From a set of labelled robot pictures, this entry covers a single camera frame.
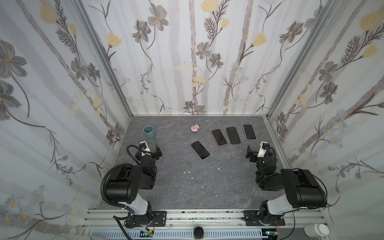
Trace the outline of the light blue phone case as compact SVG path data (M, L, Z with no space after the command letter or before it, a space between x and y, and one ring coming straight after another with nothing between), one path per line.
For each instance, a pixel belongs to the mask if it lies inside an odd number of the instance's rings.
M256 140L255 131L252 125L243 125L243 129L247 140Z

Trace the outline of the black phone case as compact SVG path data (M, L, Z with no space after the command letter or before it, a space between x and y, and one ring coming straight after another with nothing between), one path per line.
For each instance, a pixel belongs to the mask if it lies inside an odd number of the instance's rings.
M240 144L241 139L239 137L238 131L235 127L228 127L226 128L229 140L231 144Z

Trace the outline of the pink phone case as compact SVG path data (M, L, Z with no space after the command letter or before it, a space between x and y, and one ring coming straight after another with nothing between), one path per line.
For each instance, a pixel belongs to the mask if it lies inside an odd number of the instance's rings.
M220 129L213 130L212 135L219 147L224 146L228 143Z

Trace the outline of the pale green phone case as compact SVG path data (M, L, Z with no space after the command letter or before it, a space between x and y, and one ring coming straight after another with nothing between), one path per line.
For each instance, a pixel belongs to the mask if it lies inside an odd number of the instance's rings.
M195 141L191 144L191 148L194 152L199 156L199 158L203 161L211 156L208 150L202 145L200 141Z

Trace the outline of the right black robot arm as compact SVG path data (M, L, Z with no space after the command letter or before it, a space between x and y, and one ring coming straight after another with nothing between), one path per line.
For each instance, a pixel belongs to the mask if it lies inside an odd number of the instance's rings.
M263 201L256 217L246 217L264 226L278 224L286 213L301 209L315 210L327 205L328 190L309 170L277 169L276 150L262 142L258 151L247 146L246 158L256 164L255 182L263 191L285 193L273 200Z

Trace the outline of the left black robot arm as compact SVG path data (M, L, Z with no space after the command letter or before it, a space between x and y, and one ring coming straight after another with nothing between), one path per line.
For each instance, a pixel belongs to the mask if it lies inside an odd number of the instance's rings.
M135 164L119 164L112 167L104 176L100 192L104 202L108 205L122 208L128 211L126 217L113 216L126 239L131 237L126 228L132 229L136 225L145 227L149 233L153 233L149 227L155 226L155 216L151 203L144 200L139 190L152 190L155 186L157 167L156 160L163 156L158 145L155 151L149 150L145 141L138 146L128 145L126 150Z

